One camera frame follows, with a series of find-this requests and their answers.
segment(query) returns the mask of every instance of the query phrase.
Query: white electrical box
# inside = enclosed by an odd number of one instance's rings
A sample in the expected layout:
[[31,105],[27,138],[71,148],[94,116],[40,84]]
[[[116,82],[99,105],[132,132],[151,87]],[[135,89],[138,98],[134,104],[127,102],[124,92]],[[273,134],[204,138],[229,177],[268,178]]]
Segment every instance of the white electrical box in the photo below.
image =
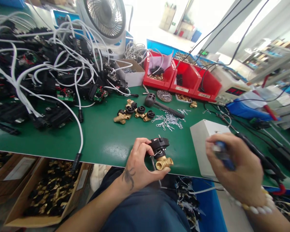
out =
[[203,119],[190,127],[194,149],[196,151],[201,175],[210,179],[216,179],[216,175],[206,155],[205,140],[216,133],[230,133],[227,126]]
[[216,102],[212,102],[213,104],[225,106],[251,90],[245,82],[236,79],[236,77],[221,66],[216,66],[210,72],[222,85],[215,99]]

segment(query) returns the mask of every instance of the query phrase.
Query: forearm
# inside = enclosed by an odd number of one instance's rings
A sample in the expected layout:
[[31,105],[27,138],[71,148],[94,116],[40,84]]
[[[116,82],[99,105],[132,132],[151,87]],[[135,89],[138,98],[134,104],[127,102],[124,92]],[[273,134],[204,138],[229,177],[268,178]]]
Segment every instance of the forearm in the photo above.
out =
[[100,231],[111,212],[127,197],[123,182],[117,178],[98,197],[63,223],[57,232]]
[[246,212],[254,231],[259,232],[290,232],[290,222],[275,208],[272,214],[254,214]]

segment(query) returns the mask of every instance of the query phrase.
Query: blue screwdriver handle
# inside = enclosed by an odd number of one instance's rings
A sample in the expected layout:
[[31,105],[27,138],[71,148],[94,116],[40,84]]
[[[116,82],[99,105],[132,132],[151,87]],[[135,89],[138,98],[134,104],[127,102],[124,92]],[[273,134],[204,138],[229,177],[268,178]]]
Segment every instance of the blue screwdriver handle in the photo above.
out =
[[216,141],[215,146],[218,149],[215,150],[215,155],[218,159],[220,159],[223,165],[230,171],[235,171],[235,165],[230,158],[230,155],[227,153],[227,145],[225,142]]

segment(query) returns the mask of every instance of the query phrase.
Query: fan grille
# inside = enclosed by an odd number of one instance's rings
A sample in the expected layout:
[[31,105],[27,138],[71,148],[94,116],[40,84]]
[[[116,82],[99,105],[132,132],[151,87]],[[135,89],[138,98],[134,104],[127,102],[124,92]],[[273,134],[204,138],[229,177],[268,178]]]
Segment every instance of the fan grille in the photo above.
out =
[[94,27],[105,37],[118,38],[126,26],[122,0],[84,0]]

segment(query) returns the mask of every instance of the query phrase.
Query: desk fan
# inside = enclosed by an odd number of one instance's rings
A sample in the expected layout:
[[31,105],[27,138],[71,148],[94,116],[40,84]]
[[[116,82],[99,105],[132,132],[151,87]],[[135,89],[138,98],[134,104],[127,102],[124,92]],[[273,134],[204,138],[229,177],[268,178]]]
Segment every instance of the desk fan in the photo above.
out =
[[[112,56],[115,59],[122,58],[126,47],[126,11],[123,1],[77,0],[76,8],[80,19],[95,30],[107,48],[112,50]],[[103,50],[105,46],[100,44],[102,54],[106,55],[107,51]]]

